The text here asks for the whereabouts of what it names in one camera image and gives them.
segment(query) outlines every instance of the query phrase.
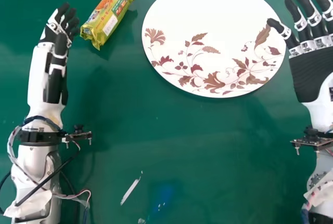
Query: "robotic hand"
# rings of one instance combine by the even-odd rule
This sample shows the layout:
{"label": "robotic hand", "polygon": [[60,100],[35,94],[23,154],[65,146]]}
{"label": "robotic hand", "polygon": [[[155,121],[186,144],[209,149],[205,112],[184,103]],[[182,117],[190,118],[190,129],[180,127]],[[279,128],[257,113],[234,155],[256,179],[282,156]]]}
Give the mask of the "robotic hand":
{"label": "robotic hand", "polygon": [[[34,48],[28,88],[30,112],[8,140],[7,151],[13,162],[10,174],[17,188],[17,195],[4,215],[12,218],[12,224],[59,224],[61,199],[74,199],[78,196],[61,194],[58,174],[77,155],[61,163],[59,144],[72,141],[80,150],[75,140],[91,140],[92,137],[91,132],[82,132],[82,127],[70,135],[62,131],[60,115],[68,100],[68,51],[73,38],[79,33],[76,10],[68,9],[69,4],[65,3],[54,11]],[[21,141],[17,158],[12,148],[16,135]],[[39,211],[29,210],[29,204],[36,205],[43,201],[44,205]]]}
{"label": "robotic hand", "polygon": [[294,89],[298,101],[307,107],[311,116],[312,126],[305,130],[305,136],[292,141],[297,154],[301,146],[312,146],[317,153],[316,169],[304,195],[308,202],[303,205],[303,221],[325,224],[333,223],[333,174],[330,172],[333,153],[329,149],[333,146],[333,2],[316,1],[322,15],[311,0],[297,0],[304,9],[305,19],[292,0],[285,0],[299,40],[282,23],[268,19],[267,24],[287,44]]}

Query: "small debris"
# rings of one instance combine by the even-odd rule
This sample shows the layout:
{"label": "small debris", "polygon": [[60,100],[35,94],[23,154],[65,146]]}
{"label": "small debris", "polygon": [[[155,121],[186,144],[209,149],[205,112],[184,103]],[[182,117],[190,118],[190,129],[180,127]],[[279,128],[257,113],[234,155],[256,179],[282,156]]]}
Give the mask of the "small debris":
{"label": "small debris", "polygon": [[145,224],[145,223],[146,223],[146,221],[142,218],[140,218],[137,222],[137,224]]}
{"label": "small debris", "polygon": [[124,202],[127,200],[127,198],[130,196],[130,194],[132,193],[132,191],[135,189],[136,185],[139,183],[139,181],[141,180],[141,177],[139,177],[139,179],[135,179],[134,182],[132,183],[132,185],[130,186],[130,188],[127,190],[127,192],[125,193],[125,195],[123,196],[123,199],[120,202],[120,205],[123,205]]}

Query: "green tablecloth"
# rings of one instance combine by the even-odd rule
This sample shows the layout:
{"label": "green tablecloth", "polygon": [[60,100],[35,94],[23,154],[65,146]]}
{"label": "green tablecloth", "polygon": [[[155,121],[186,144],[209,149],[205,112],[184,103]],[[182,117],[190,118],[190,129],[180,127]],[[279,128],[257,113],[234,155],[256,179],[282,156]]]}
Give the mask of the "green tablecloth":
{"label": "green tablecloth", "polygon": [[[0,176],[11,166],[7,137],[29,110],[33,47],[64,1],[83,23],[100,0],[0,0]],[[84,124],[94,140],[91,147],[82,144],[65,173],[77,190],[92,190],[90,223],[135,224],[148,216],[166,224],[300,223],[315,154],[301,149],[297,157],[289,143],[310,118],[295,97],[288,60],[249,95],[221,100],[185,93],[154,71],[142,48],[142,22],[154,1],[136,0],[100,52],[79,37],[70,52],[63,121],[66,129]],[[266,1],[292,26],[284,0]],[[8,181],[1,207],[14,197]],[[63,223],[71,223],[74,205],[64,206]],[[0,217],[0,223],[10,220]]]}

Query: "snack package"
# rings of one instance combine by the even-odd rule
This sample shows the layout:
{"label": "snack package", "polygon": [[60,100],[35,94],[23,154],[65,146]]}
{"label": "snack package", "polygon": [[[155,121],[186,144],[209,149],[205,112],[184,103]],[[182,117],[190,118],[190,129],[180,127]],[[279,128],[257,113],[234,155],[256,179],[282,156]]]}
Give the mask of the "snack package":
{"label": "snack package", "polygon": [[81,26],[80,36],[91,39],[99,50],[124,17],[133,0],[101,0],[88,20]]}

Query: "white plate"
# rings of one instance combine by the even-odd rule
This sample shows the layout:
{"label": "white plate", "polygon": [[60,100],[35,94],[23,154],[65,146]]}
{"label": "white plate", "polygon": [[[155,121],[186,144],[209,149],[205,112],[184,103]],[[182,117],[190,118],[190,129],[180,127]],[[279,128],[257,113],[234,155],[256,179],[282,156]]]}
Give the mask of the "white plate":
{"label": "white plate", "polygon": [[236,97],[267,83],[283,61],[285,42],[267,18],[279,19],[264,0],[156,0],[143,23],[143,46],[178,88]]}

